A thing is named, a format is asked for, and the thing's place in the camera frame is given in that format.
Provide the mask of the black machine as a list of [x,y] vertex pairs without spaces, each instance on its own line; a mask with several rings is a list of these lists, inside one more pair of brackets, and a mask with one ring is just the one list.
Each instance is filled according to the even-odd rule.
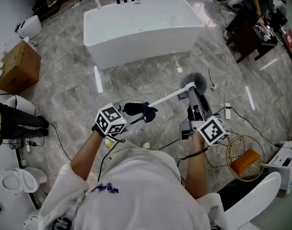
[[287,22],[286,9],[284,7],[277,8],[275,11],[270,11],[270,25],[275,30],[279,30]]

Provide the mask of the person's right forearm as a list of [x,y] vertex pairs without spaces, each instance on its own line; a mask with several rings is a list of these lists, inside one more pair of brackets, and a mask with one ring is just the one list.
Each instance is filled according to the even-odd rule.
[[208,193],[204,153],[188,158],[185,189],[194,199]]

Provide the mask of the white display platform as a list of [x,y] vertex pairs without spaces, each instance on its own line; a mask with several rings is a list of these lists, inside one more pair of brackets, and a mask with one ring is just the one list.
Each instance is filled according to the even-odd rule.
[[[0,146],[0,178],[7,169],[18,168],[16,152],[8,145]],[[35,211],[29,194],[12,195],[0,183],[0,230],[24,230],[23,223]]]

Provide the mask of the white curved chair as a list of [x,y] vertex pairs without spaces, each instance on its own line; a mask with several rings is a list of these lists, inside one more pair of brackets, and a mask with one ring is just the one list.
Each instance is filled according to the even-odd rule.
[[228,230],[238,230],[263,210],[276,197],[281,185],[281,175],[272,172],[255,188],[225,212]]

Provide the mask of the grey white toilet brush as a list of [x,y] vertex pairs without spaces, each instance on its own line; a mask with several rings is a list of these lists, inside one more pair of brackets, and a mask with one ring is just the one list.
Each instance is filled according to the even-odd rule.
[[158,105],[162,102],[165,102],[165,101],[167,101],[167,100],[169,100],[169,99],[171,99],[179,94],[188,92],[191,87],[193,87],[199,95],[203,95],[207,89],[207,81],[206,81],[205,77],[198,72],[193,72],[193,73],[188,74],[180,82],[180,89],[179,90],[149,104],[148,106],[154,107],[155,105]]

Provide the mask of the person's right hand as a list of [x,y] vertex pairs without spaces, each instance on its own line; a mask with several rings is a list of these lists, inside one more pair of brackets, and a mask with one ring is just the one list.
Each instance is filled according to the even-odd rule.
[[191,135],[189,135],[188,144],[189,154],[200,152],[205,148],[204,138],[198,131],[194,131]]

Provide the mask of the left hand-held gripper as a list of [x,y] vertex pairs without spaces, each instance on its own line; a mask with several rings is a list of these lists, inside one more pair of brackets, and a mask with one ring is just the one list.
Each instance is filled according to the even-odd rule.
[[105,135],[121,133],[124,128],[144,120],[144,115],[137,114],[143,113],[146,106],[147,103],[132,99],[109,103],[99,109],[95,124]]

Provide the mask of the dark blue cloth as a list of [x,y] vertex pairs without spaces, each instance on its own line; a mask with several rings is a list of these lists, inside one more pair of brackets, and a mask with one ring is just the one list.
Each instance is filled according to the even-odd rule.
[[155,119],[156,112],[158,112],[158,110],[154,107],[150,107],[148,102],[142,104],[142,114],[144,116],[143,120],[146,123],[149,123]]

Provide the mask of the brown cardboard box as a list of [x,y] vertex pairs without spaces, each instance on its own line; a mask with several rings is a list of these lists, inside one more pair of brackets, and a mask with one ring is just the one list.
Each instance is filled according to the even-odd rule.
[[1,61],[4,73],[0,78],[0,90],[20,94],[38,83],[41,57],[25,41],[19,42]]

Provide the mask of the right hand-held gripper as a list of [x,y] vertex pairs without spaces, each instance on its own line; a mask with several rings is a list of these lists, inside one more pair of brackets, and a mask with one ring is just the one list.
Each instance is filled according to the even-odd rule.
[[180,139],[188,139],[194,131],[197,131],[210,146],[218,145],[230,135],[222,119],[212,115],[210,105],[203,94],[195,87],[188,90],[189,107],[188,118],[180,123]]

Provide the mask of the person's left forearm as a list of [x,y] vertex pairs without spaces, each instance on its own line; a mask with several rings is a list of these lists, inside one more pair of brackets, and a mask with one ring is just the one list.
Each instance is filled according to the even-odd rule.
[[70,163],[70,167],[74,174],[84,181],[86,181],[89,176],[102,141],[103,137],[94,130]]

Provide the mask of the white bathtub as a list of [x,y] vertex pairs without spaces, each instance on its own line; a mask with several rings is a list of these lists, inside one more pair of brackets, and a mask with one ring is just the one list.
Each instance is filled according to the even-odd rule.
[[83,42],[99,69],[192,50],[204,23],[186,0],[135,0],[84,13]]

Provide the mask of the black mat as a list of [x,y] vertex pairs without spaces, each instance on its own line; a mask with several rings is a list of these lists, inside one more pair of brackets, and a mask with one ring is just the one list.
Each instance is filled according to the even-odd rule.
[[238,179],[234,179],[228,183],[224,188],[219,190],[217,193],[221,197],[224,211],[227,211],[239,200],[246,196],[252,191],[269,173],[262,174],[256,180],[251,182],[244,182]]

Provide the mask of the dark wooden desk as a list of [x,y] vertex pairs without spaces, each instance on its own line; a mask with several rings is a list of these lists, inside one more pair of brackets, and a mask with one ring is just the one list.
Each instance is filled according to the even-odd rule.
[[255,50],[258,51],[258,55],[254,60],[259,60],[278,44],[278,40],[276,36],[270,36],[270,38],[265,41],[264,36],[262,36],[256,26],[244,22],[229,37],[226,45],[229,46],[231,43],[234,43],[236,50],[240,53],[240,57],[236,60],[238,64]]

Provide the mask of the orange cushion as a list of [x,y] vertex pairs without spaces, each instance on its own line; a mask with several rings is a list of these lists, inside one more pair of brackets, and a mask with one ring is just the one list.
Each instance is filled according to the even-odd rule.
[[250,165],[261,157],[260,154],[252,149],[248,149],[244,154],[234,160],[230,167],[237,174],[241,175]]

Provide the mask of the white shirt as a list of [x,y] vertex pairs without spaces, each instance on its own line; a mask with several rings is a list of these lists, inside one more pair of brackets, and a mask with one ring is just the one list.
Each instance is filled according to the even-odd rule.
[[126,145],[94,188],[63,165],[38,230],[210,230],[208,211],[183,187],[174,159]]

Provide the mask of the pink box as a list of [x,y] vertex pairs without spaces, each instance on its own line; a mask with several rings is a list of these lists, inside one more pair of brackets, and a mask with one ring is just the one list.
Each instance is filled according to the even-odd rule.
[[283,40],[289,49],[292,49],[292,30],[288,29],[283,36]]

